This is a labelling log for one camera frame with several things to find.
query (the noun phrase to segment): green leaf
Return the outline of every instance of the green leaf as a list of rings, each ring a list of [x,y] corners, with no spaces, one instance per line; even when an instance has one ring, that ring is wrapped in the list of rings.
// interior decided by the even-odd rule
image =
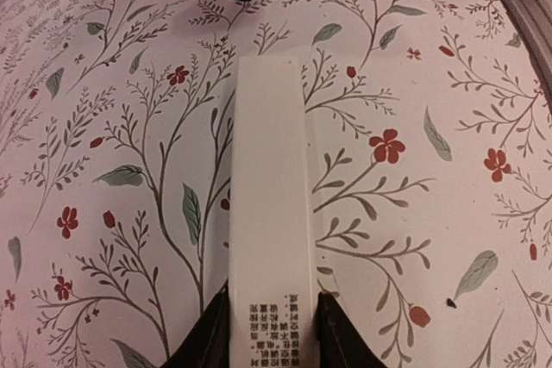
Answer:
[[[379,40],[379,47],[381,47],[382,51],[386,49],[387,45],[389,45],[393,39],[395,39],[395,34],[400,27],[401,25],[398,25],[393,29],[389,29],[383,34],[383,36],[381,36],[381,39]]]
[[[395,325],[397,325],[397,322],[396,322],[396,321],[391,322],[389,325],[386,325],[386,326],[384,326],[382,329],[380,329],[380,330],[378,331],[378,334],[379,334],[379,335],[385,335],[385,334],[387,334],[389,331],[391,331],[391,330],[393,329],[393,327],[394,327]]]
[[[199,200],[196,192],[182,183],[184,186],[184,198],[182,200],[182,212],[190,231],[192,245],[196,245],[201,232],[201,210],[199,209]]]
[[[135,351],[130,346],[121,342],[120,340],[111,340],[121,351],[122,360],[127,368],[155,368],[155,366],[149,362],[146,357],[144,357],[138,351]]]
[[[492,250],[486,250],[475,258],[467,272],[462,276],[455,300],[463,293],[477,290],[486,279],[496,270],[499,265],[499,258]]]
[[[400,4],[394,4],[391,8],[389,8],[389,13],[402,13],[403,15],[407,16],[425,15],[425,12],[423,10],[401,6]]]
[[[355,239],[351,239],[350,237],[346,236],[345,234],[342,234],[339,236],[343,241],[345,241],[349,246],[351,246],[353,249],[356,249],[359,244],[356,242]]]
[[[334,274],[333,269],[331,269],[329,267],[324,267],[324,266],[318,266],[317,271],[319,271],[323,275],[333,275]]]
[[[115,170],[106,172],[104,175],[96,178],[93,183],[104,181],[112,186],[133,185],[138,187],[144,181],[142,170],[137,165],[121,165]]]
[[[506,43],[507,47],[521,47],[521,37],[519,34],[514,34],[511,39]]]
[[[337,23],[329,23],[318,31],[312,40],[312,45],[318,42],[327,41],[333,38],[337,33],[342,30],[342,26]]]
[[[366,211],[368,217],[370,217],[371,220],[376,220],[378,218],[378,213],[376,212],[376,209],[373,207],[372,204],[360,197],[357,197],[356,199],[359,201],[360,204],[362,204],[364,211]]]
[[[134,59],[132,59],[132,63],[130,64],[130,68],[129,68],[129,72],[130,74],[132,75],[133,73],[135,73],[136,71],[138,71],[138,69],[140,69],[140,59],[141,59],[141,56],[144,54],[144,52],[146,52],[146,47],[144,47],[136,56]]]
[[[100,22],[88,22],[86,23],[86,29],[89,34],[99,34],[100,30],[104,29],[105,25]]]
[[[386,306],[387,299],[389,298],[389,289],[391,288],[391,283],[389,282],[389,279],[387,279],[387,286],[386,289],[383,291],[383,295],[378,301],[378,304],[376,306],[376,312],[380,312],[384,306]]]
[[[16,272],[16,282],[21,272],[22,257],[21,257],[21,242],[18,237],[14,237],[8,241],[8,252],[14,261],[14,271]]]
[[[50,91],[52,99],[54,99],[56,95],[58,95],[58,92],[60,92],[61,77],[63,77],[64,71],[65,68],[60,68],[46,80],[46,88]]]
[[[135,17],[137,17],[140,13],[142,12],[145,12],[146,10],[148,10],[149,8],[152,8],[154,5],[153,4],[147,4],[146,6],[141,6],[140,8],[138,8],[137,10],[135,10],[134,12],[132,12],[129,17],[127,17],[127,22],[130,22],[132,21]]]
[[[425,108],[425,116],[423,117],[423,130],[428,136],[431,145],[436,149],[439,157],[445,161],[452,161],[452,153],[448,142],[439,134],[437,128],[430,117],[430,111]]]

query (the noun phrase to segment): floral fabric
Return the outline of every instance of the floral fabric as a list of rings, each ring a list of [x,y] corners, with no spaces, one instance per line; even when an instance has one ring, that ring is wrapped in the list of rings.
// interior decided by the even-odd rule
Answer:
[[[177,349],[228,276],[237,61],[271,53],[304,62],[318,285],[375,353],[550,365],[552,116],[499,0],[9,0],[0,33],[0,366]]]

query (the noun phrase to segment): red flower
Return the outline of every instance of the red flower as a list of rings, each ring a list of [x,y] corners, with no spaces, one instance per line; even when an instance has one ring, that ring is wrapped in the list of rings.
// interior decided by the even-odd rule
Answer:
[[[441,52],[443,52],[445,55],[447,56],[455,56],[455,53],[452,52],[450,49],[448,49],[447,47],[439,47],[439,50]]]
[[[190,71],[186,71],[183,66],[176,68],[174,73],[169,73],[166,78],[169,79],[169,84],[174,86],[176,84],[182,84],[186,81],[186,77],[190,74]]]
[[[529,255],[531,256],[531,260],[536,260],[536,246],[535,246],[535,243],[531,243],[531,246],[529,246]]]
[[[71,236],[71,230],[74,230],[77,227],[77,209],[69,209],[68,207],[65,207],[61,217],[58,217],[58,228],[63,228],[63,230],[61,230],[61,235],[65,239],[69,239]]]
[[[53,287],[53,291],[58,294],[58,299],[66,301],[69,299],[69,292],[72,289],[72,281],[66,282],[63,276],[58,276],[58,284]]]
[[[14,310],[14,308],[16,307],[15,306],[15,303],[16,303],[16,294],[15,293],[11,293],[11,290],[6,290],[6,296],[8,297],[8,299],[4,299],[3,301],[3,306],[5,308],[9,308],[11,310]]]
[[[411,318],[411,321],[419,327],[426,327],[428,323],[431,322],[431,317],[428,315],[424,308],[419,306],[411,307],[409,316]]]
[[[484,161],[485,167],[493,172],[491,176],[492,181],[500,183],[503,173],[511,173],[511,166],[506,164],[506,154],[502,150],[495,151],[489,148],[488,156],[489,158]]]
[[[408,53],[408,55],[406,55],[406,58],[422,60],[422,58],[420,58],[420,56],[422,56],[422,53],[418,49],[414,50],[411,47],[409,47],[408,51],[406,52]]]
[[[396,129],[386,129],[383,132],[383,138],[370,138],[370,147],[376,147],[373,150],[373,156],[377,162],[382,163],[387,160],[390,164],[397,163],[398,153],[402,153],[406,149],[405,144],[395,140],[397,135]]]
[[[347,67],[347,76],[349,78],[356,77],[356,69],[354,68],[354,66],[348,66]]]
[[[103,223],[105,223],[105,226],[107,228],[115,227],[115,217],[110,211],[106,211],[105,213],[103,213]]]
[[[97,138],[95,138],[94,140],[90,141],[90,148],[99,147],[99,146],[102,145],[103,142],[104,142],[104,138],[103,138],[103,137],[97,137]]]

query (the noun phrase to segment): white box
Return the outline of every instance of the white box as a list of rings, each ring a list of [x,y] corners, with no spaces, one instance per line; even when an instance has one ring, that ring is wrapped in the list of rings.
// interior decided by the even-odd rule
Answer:
[[[263,359],[268,366],[285,366],[284,359],[288,366],[319,366],[307,177],[298,62],[241,58],[229,235],[230,368],[261,367]]]

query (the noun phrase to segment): red berry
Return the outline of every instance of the red berry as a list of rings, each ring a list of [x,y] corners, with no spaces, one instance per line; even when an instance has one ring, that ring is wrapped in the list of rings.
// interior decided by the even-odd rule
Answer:
[[[349,78],[356,77],[356,69],[354,68],[354,66],[348,66],[347,67],[347,76]]]
[[[96,148],[104,142],[102,137],[97,137],[95,140],[92,140],[90,143],[90,148]]]
[[[431,317],[425,309],[420,306],[413,306],[409,312],[409,317],[411,321],[419,327],[426,327],[428,323],[431,322]]]
[[[115,227],[115,217],[113,216],[113,213],[110,211],[106,211],[103,213],[103,223],[105,223],[105,226],[107,228],[114,228]]]
[[[531,246],[529,246],[529,255],[531,256],[531,260],[536,260],[536,246],[535,246],[535,243],[531,243]]]
[[[455,53],[452,52],[450,49],[448,49],[447,47],[439,47],[439,50],[441,52],[443,52],[445,55],[447,56],[455,56]]]
[[[221,208],[224,210],[230,210],[230,200],[228,198],[221,200]]]

